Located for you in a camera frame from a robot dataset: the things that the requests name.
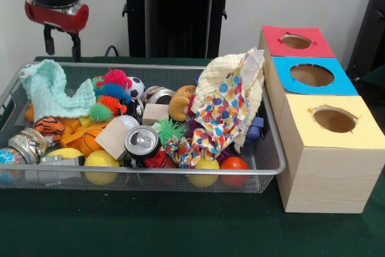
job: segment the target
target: colorful polka dot fabric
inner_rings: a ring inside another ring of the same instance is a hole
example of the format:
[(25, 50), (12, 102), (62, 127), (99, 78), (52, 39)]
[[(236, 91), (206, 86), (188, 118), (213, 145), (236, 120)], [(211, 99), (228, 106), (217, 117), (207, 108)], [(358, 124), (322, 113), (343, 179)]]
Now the colorful polka dot fabric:
[(242, 87), (243, 67), (244, 60), (212, 94), (205, 97), (195, 116), (204, 128), (195, 129), (192, 139), (172, 138), (167, 143), (167, 155), (180, 168), (194, 168), (201, 158), (214, 160), (237, 135), (245, 131), (250, 108)]

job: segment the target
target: red square panel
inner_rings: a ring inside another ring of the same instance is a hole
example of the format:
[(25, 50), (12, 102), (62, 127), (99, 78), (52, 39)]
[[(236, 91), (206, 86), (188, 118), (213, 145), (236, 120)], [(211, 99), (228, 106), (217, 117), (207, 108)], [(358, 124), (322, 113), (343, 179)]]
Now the red square panel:
[(319, 28), (263, 26), (272, 57), (332, 57), (333, 51)]

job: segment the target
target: blue square panel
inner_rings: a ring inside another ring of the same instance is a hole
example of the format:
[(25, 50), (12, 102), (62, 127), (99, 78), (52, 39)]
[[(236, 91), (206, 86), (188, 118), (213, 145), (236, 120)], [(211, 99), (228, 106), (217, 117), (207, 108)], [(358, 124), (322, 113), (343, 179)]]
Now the blue square panel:
[(291, 93), (358, 95), (335, 58), (273, 57), (273, 62), (282, 86)]

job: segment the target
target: wire mesh basket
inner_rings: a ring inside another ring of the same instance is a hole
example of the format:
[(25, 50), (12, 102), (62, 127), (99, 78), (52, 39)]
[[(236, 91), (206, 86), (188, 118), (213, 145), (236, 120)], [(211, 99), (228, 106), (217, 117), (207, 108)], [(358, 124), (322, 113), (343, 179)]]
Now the wire mesh basket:
[[(195, 77), (204, 69), (195, 66), (136, 64), (61, 63), (61, 66), (67, 75), (66, 91), (69, 95), (87, 78), (106, 74), (108, 68), (122, 69), (127, 75), (141, 79), (147, 86), (157, 85), (172, 90), (194, 84)], [(9, 138), (26, 126), (31, 126), (24, 117), (29, 101), (18, 75), (17, 73), (14, 76), (0, 97), (0, 147), (7, 147)], [(249, 170), (0, 164), (0, 188), (262, 193), (274, 175), (282, 172), (286, 166), (285, 154), (265, 89), (259, 115), (265, 118), (262, 137), (242, 148), (240, 155), (229, 148), (231, 155), (246, 161)], [(237, 185), (239, 180), (244, 184)], [(199, 185), (208, 182), (214, 184), (205, 188)]]

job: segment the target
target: white wall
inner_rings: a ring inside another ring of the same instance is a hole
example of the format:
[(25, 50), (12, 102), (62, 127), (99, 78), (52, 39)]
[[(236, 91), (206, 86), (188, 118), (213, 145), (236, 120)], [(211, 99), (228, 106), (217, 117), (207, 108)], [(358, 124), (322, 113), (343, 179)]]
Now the white wall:
[[(103, 55), (108, 45), (128, 54), (125, 0), (82, 0), (90, 18), (81, 32), (82, 55)], [(261, 25), (318, 26), (337, 58), (348, 64), (368, 0), (227, 0), (220, 54), (244, 52), (257, 43)], [(23, 63), (45, 55), (43, 27), (30, 22), (24, 0), (0, 0), (0, 91)], [(70, 55), (69, 36), (54, 33), (57, 55)]]

